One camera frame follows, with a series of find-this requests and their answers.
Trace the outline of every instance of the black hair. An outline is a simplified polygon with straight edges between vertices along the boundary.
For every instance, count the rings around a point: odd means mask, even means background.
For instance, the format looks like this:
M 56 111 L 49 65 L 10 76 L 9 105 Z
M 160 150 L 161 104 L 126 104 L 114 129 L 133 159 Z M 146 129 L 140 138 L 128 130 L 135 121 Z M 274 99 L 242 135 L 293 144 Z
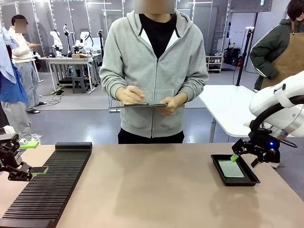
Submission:
M 11 25 L 13 25 L 13 26 L 15 25 L 16 19 L 25 19 L 26 20 L 26 18 L 23 15 L 17 14 L 11 18 Z
M 291 0 L 287 6 L 287 14 L 292 21 L 304 13 L 304 0 Z

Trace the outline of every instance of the hand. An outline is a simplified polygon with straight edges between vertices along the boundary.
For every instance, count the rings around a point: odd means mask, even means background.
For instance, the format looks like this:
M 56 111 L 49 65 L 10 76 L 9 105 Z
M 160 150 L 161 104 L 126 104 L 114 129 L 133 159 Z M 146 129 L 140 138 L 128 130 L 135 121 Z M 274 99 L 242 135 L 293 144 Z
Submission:
M 167 104 L 166 107 L 156 108 L 162 115 L 171 116 L 175 110 L 187 102 L 188 96 L 185 93 L 179 93 L 175 97 L 168 96 L 161 101 L 163 104 Z
M 38 48 L 40 46 L 40 44 L 29 44 L 28 47 L 30 49 L 34 49 L 34 48 Z
M 136 86 L 120 87 L 116 91 L 116 98 L 125 105 L 141 104 L 144 101 L 144 93 Z

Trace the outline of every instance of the gray pants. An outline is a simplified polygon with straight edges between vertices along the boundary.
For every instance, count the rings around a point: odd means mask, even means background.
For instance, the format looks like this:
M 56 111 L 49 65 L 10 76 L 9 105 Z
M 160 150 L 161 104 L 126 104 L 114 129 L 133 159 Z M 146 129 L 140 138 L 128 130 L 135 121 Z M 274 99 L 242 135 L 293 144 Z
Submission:
M 6 117 L 8 118 L 10 126 L 14 128 L 20 138 L 30 141 L 32 139 L 32 134 L 28 117 L 24 110 L 24 104 L 20 101 L 14 103 L 1 101 L 1 105 Z
M 21 73 L 21 81 L 28 96 L 27 111 L 32 110 L 39 104 L 39 95 L 37 94 L 38 79 L 33 67 L 33 62 L 16 63 L 16 67 Z

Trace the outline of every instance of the person in white sweater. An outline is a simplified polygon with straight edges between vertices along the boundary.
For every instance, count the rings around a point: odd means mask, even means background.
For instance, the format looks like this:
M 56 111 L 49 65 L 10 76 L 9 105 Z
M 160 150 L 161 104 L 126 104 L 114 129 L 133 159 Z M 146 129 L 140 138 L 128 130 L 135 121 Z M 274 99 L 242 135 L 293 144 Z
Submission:
M 26 18 L 20 14 L 12 17 L 12 26 L 9 29 L 9 34 L 15 39 L 19 47 L 12 50 L 12 57 L 15 65 L 22 75 L 23 87 L 28 96 L 28 104 L 26 105 L 26 111 L 30 114 L 40 113 L 35 106 L 46 105 L 46 102 L 39 101 L 39 95 L 37 93 L 38 79 L 33 67 L 32 52 L 31 50 L 39 47 L 38 44 L 28 43 L 22 33 L 25 33 L 26 25 L 28 22 Z

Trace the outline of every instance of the brown apron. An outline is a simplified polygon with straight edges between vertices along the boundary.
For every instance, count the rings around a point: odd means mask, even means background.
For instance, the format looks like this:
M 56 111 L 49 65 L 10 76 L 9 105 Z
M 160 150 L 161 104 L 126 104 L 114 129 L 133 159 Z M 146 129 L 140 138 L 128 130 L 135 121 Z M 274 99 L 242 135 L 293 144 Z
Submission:
M 304 70 L 304 33 L 294 33 L 295 23 L 292 22 L 292 33 L 286 50 L 271 64 L 279 71 L 274 79 L 264 78 L 262 89 L 279 84 L 284 79 Z

